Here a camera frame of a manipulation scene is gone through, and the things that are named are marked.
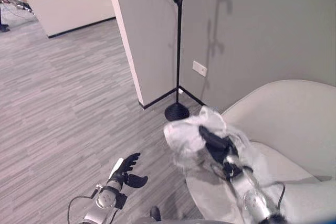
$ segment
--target wall outlet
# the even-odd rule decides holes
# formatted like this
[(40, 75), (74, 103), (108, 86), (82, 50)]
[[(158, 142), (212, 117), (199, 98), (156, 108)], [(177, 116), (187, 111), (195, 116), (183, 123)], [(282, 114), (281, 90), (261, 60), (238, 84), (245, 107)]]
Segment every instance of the wall outlet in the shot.
[(199, 64), (197, 61), (193, 62), (193, 69), (201, 76), (206, 77), (206, 72), (208, 71), (208, 69), (203, 65)]

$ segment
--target wires on floor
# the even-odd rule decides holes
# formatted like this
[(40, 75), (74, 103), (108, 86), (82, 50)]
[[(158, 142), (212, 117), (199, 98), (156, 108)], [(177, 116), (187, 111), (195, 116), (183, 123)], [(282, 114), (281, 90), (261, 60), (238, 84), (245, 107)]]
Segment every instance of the wires on floor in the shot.
[(280, 210), (280, 205), (281, 205), (281, 201), (282, 201), (282, 198), (284, 197), (284, 194), (285, 194), (285, 190), (286, 190), (286, 185), (284, 182), (280, 182), (280, 181), (275, 181), (269, 185), (266, 185), (266, 186), (262, 186), (262, 187), (270, 187), (270, 186), (274, 186), (274, 185), (282, 185), (282, 192), (281, 192), (281, 195), (280, 195), (280, 198), (278, 200), (278, 206), (277, 206), (277, 209)]
[(71, 204), (72, 204), (76, 199), (93, 199), (93, 197), (92, 197), (92, 196), (79, 195), (79, 196), (76, 196), (75, 198), (73, 198), (73, 199), (69, 202), (69, 205), (68, 205), (68, 216), (67, 216), (68, 224), (70, 224), (70, 207), (71, 207)]
[(32, 20), (30, 20), (30, 19), (27, 19), (27, 18), (25, 18), (25, 17), (19, 16), (19, 15), (13, 13), (12, 10), (9, 9), (9, 8), (5, 5), (4, 2), (2, 2), (2, 4), (3, 4), (3, 6), (7, 9), (7, 11), (9, 11), (10, 13), (12, 13), (14, 16), (19, 17), (19, 18), (23, 18), (23, 19), (25, 19), (25, 20), (27, 20), (27, 21), (29, 21), (29, 22), (32, 21)]
[(118, 212), (118, 209), (117, 209), (117, 210), (114, 212), (114, 214), (113, 214), (113, 217), (112, 217), (112, 219), (111, 219), (111, 222), (110, 222), (110, 224), (112, 224), (112, 222), (113, 222), (113, 220), (114, 220), (114, 218), (115, 218), (115, 216), (116, 216), (117, 212)]

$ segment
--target black lamp pole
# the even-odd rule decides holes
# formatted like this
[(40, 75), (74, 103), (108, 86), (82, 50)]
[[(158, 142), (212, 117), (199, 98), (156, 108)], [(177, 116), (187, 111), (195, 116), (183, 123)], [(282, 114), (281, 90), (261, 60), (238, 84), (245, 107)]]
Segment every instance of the black lamp pole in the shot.
[(176, 102), (170, 105), (164, 115), (168, 121), (176, 121), (189, 117), (189, 110), (186, 106), (179, 103), (180, 87), (180, 58), (181, 58), (181, 24), (182, 24), (182, 1), (173, 0), (177, 5), (177, 64), (176, 64)]

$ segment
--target robotic hand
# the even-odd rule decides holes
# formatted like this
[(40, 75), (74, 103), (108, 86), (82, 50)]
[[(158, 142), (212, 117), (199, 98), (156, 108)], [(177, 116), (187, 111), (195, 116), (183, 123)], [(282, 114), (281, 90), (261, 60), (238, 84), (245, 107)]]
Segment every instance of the robotic hand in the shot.
[(113, 208), (122, 209), (127, 196), (120, 193), (123, 184), (141, 188), (148, 180), (148, 177), (139, 177), (137, 175), (128, 174), (133, 170), (136, 160), (139, 159), (140, 153), (134, 153), (126, 159), (120, 158), (114, 166), (109, 179), (104, 186), (98, 184), (91, 196), (77, 196), (71, 200), (68, 206), (68, 224), (70, 224), (69, 212), (71, 203), (78, 198), (93, 199), (92, 206), (84, 219), (78, 224), (108, 224), (112, 223), (114, 215)]
[(206, 148), (217, 162), (212, 166), (214, 173), (226, 180), (234, 190), (238, 200), (259, 224), (287, 223), (280, 214), (280, 203), (285, 193), (285, 185), (278, 205), (263, 192), (258, 180), (253, 175), (253, 169), (241, 163), (236, 146), (227, 136), (221, 138), (206, 127), (198, 128), (199, 134), (206, 141)]

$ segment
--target white chair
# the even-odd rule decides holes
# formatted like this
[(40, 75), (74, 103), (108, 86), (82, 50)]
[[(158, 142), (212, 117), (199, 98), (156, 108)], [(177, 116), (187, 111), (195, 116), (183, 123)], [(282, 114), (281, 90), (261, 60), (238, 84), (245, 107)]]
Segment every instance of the white chair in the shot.
[[(253, 91), (223, 113), (268, 162), (270, 176), (287, 182), (293, 222), (336, 213), (336, 87), (286, 80)], [(224, 183), (187, 176), (190, 193), (205, 219), (243, 223)]]

